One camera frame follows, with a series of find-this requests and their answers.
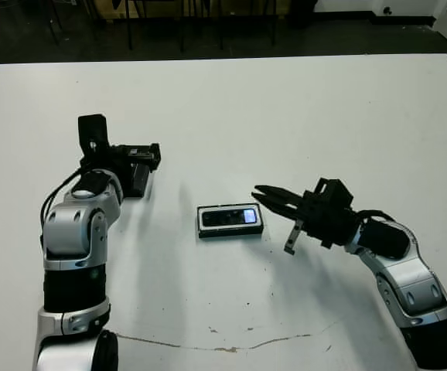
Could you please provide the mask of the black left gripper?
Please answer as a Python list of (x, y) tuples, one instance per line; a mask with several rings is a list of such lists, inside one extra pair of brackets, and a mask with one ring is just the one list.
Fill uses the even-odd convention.
[(102, 151), (90, 151), (80, 160), (82, 167), (113, 172), (123, 192), (144, 192), (149, 174), (158, 168), (160, 162), (159, 143), (111, 145)]

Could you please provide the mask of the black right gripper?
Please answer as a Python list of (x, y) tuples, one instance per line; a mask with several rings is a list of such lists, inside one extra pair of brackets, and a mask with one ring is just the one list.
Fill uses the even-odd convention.
[(305, 191), (303, 196), (272, 185), (256, 185), (251, 196), (268, 210), (294, 220), (284, 250), (294, 255), (301, 232), (320, 241), (322, 247), (344, 245), (353, 235), (356, 213), (350, 207), (353, 196), (346, 189)]

